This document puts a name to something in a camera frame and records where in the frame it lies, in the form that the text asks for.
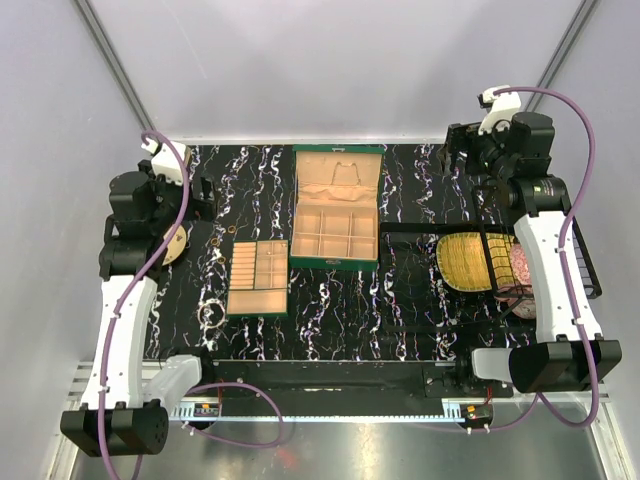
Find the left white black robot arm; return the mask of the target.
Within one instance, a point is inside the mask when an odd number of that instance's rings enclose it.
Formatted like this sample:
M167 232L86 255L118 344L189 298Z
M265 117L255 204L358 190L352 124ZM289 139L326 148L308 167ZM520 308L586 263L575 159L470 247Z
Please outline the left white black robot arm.
M189 391L208 394L216 372L206 353L187 347L172 354L149 382L142 379L146 323L155 299L167 239L181 209L188 220L212 222L218 193L204 176L182 200L182 187L150 170L123 173L110 183L111 214L99 254L102 318L91 376L76 410L63 412L61 433L90 457L159 453L169 416Z

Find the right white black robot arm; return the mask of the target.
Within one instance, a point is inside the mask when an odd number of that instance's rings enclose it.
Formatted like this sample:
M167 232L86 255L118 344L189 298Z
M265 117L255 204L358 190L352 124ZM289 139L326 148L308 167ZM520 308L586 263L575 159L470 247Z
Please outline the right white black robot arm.
M552 119L533 112L448 128L441 164L463 154L466 173L490 181L524 251L536 306L535 343L473 350L453 374L463 395L480 394L490 380L520 393L593 390L622 359L619 341L604 338L589 307L570 214L577 203L548 172L554 136Z

